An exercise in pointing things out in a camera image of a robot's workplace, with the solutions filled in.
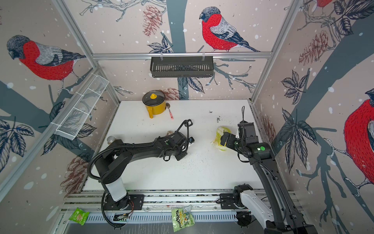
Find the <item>yellow-green white towel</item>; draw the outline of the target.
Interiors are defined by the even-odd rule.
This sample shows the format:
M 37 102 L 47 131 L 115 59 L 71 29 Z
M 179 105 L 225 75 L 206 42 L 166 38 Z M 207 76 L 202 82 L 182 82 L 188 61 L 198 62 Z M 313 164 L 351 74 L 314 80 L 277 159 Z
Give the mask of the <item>yellow-green white towel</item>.
M 217 148 L 221 151 L 226 151 L 228 148 L 221 145 L 221 137 L 224 135 L 225 132 L 228 132 L 231 134 L 231 130 L 227 127 L 223 127 L 223 126 L 220 126 L 218 127 L 217 131 L 216 131 L 216 137 L 215 139 L 211 142 L 211 145 L 214 147 L 214 148 Z

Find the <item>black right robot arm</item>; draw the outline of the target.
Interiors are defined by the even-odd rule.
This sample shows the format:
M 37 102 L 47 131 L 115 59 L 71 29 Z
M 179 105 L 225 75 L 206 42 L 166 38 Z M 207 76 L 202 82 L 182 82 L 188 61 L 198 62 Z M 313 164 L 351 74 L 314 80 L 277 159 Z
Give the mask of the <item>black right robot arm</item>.
M 235 186 L 232 201 L 238 208 L 247 208 L 266 234 L 315 234 L 314 225 L 307 224 L 291 199 L 277 168 L 277 162 L 265 143 L 256 136 L 237 138 L 225 132 L 221 144 L 248 159 L 264 187 L 270 203 L 267 206 L 248 184 Z

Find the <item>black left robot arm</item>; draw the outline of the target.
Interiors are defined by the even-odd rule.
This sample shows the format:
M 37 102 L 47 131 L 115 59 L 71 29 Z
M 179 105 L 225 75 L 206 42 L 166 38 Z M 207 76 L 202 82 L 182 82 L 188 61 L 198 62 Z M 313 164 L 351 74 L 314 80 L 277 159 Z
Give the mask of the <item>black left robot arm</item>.
M 171 157 L 175 157 L 180 161 L 188 154 L 188 148 L 194 142 L 193 137 L 180 132 L 158 137 L 148 143 L 129 144 L 117 139 L 92 158 L 87 166 L 87 175 L 101 183 L 113 201 L 122 201 L 128 196 L 121 180 L 128 164 L 148 158 L 169 161 Z

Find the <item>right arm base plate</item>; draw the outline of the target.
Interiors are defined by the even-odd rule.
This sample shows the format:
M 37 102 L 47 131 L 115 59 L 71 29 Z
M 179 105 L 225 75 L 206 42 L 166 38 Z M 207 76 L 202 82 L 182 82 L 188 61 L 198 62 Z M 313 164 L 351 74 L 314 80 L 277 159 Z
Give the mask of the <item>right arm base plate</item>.
M 240 207 L 235 203 L 234 195 L 229 193 L 220 194 L 216 203 L 220 205 L 222 210 L 244 209 L 244 207 Z

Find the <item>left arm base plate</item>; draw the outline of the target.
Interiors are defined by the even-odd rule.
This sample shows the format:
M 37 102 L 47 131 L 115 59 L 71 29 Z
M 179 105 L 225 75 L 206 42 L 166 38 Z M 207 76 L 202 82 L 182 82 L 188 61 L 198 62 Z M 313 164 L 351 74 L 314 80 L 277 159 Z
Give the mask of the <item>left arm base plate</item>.
M 144 203 L 144 195 L 127 194 L 119 201 L 114 201 L 111 195 L 102 197 L 102 206 L 105 211 L 140 211 Z

